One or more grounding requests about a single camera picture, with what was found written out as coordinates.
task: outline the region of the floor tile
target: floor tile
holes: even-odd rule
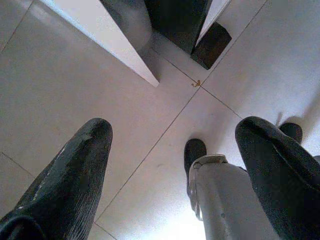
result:
[[[0,57],[1,134],[10,134],[3,151],[36,175],[86,121],[108,120],[113,143],[100,215],[197,90],[156,52],[145,60],[157,88],[35,1]]]
[[[209,70],[206,70],[193,61],[190,56],[163,35],[155,32],[153,34],[153,49],[160,53],[165,59],[173,63],[182,72],[187,74],[194,81],[203,82],[216,67],[248,23],[257,14],[266,0],[232,0],[226,9],[218,17],[217,22],[221,24],[232,37],[231,42],[221,53]]]
[[[34,178],[0,152],[0,219],[10,212]]]
[[[203,87],[241,117],[304,129],[303,146],[319,154],[320,3],[269,0]]]
[[[0,1],[0,52],[5,48],[33,0]]]
[[[114,238],[94,223],[92,225],[88,240],[114,240]]]
[[[234,131],[241,119],[200,89],[97,224],[118,240],[205,239],[186,192],[184,147],[200,138],[208,153],[225,154],[244,166]]]

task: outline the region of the black boot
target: black boot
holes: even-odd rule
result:
[[[186,173],[186,185],[189,186],[189,170],[192,163],[200,157],[207,155],[207,148],[200,139],[190,139],[184,147],[184,170]]]
[[[302,143],[302,128],[295,123],[287,122],[282,124],[279,129],[288,137],[294,139],[297,143]]]

